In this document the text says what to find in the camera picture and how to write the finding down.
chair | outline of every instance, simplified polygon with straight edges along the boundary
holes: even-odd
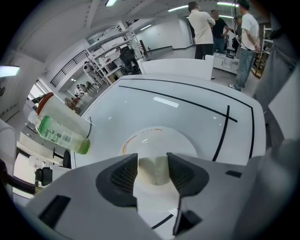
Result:
[[[193,77],[210,81],[214,57],[206,55],[205,60],[199,59],[161,59],[144,61],[138,60],[142,74],[163,74]]]
[[[68,150],[65,150],[62,166],[71,169],[71,155]]]
[[[57,157],[63,159],[62,160],[62,166],[63,167],[71,169],[71,155],[70,155],[70,152],[68,150],[65,150],[64,157],[62,157],[61,155],[57,154],[55,152],[55,148],[53,148],[53,157],[54,156],[57,156]]]
[[[138,63],[135,59],[135,51],[133,49],[129,49],[129,47],[124,47],[120,50],[120,58],[125,64],[125,69],[128,72],[134,72],[138,68]]]
[[[35,181],[40,181],[42,186],[52,183],[52,169],[50,167],[43,167],[36,170]]]

bottle cap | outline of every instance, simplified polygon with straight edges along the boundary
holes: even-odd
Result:
[[[37,113],[35,111],[31,111],[31,113],[28,116],[28,120],[29,122],[35,124],[37,122],[37,117],[38,117]]]

black t-shirt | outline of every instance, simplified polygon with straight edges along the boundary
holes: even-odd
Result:
[[[221,34],[223,34],[223,29],[227,24],[222,18],[219,18],[216,21],[216,25],[212,27],[212,35],[214,35],[215,38],[222,38]]]
[[[192,25],[191,25],[190,22],[188,22],[188,24],[189,24],[189,27],[190,27],[190,29],[191,29],[192,38],[194,38],[194,37],[195,37],[195,30],[194,30],[194,28],[192,27]]]

white t-shirt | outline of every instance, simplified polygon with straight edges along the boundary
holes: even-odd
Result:
[[[213,44],[214,40],[210,24],[215,25],[215,20],[207,12],[199,12],[192,10],[188,17],[189,22],[195,30],[195,43],[196,44]]]
[[[248,30],[250,32],[254,41],[257,40],[259,26],[258,26],[258,23],[255,20],[255,18],[250,13],[243,15],[243,18],[242,18],[242,45],[241,45],[241,47],[243,49],[246,49],[245,47],[247,47],[251,50],[255,50],[255,47],[250,42],[245,30]]]

white table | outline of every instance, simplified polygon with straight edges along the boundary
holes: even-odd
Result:
[[[231,59],[226,57],[225,54],[214,53],[214,68],[237,74],[239,61],[240,60],[236,57]]]
[[[83,117],[92,122],[91,149],[86,155],[72,152],[72,168],[118,156],[132,134],[152,126],[180,132],[198,157],[208,161],[246,165],[249,157],[263,155],[266,148],[260,104],[239,91],[196,78],[123,76]],[[170,210],[138,211],[149,226],[170,215]],[[175,219],[170,218],[156,233],[171,238]]]

